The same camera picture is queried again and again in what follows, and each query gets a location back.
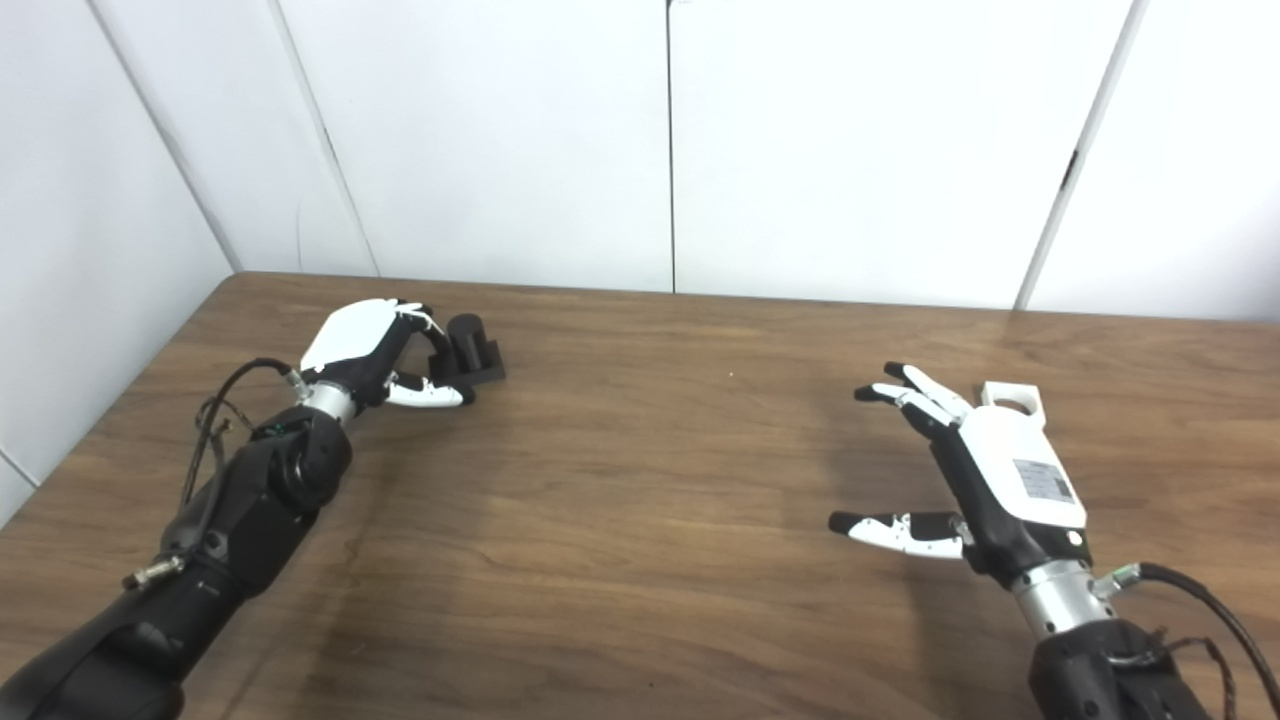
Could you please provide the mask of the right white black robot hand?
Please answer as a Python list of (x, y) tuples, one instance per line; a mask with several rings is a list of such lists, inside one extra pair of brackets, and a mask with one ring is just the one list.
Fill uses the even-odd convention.
[(835, 511), (828, 528), (861, 544), (908, 556), (963, 560), (980, 577), (1010, 587), (1055, 562), (1089, 569), (1088, 512), (1044, 433), (1036, 389), (983, 387), (974, 404), (920, 368), (890, 361), (892, 382), (855, 389), (859, 402), (899, 410), (922, 436), (948, 492), (952, 511)]

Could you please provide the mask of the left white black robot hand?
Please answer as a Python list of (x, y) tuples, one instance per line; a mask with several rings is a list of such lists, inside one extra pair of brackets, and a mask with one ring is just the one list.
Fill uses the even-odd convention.
[(452, 352), (431, 309), (421, 302), (366, 299), (333, 311), (302, 356), (307, 397), (301, 404), (338, 421), (387, 402), (416, 409), (474, 404), (474, 389), (396, 369), (415, 334), (439, 354)]

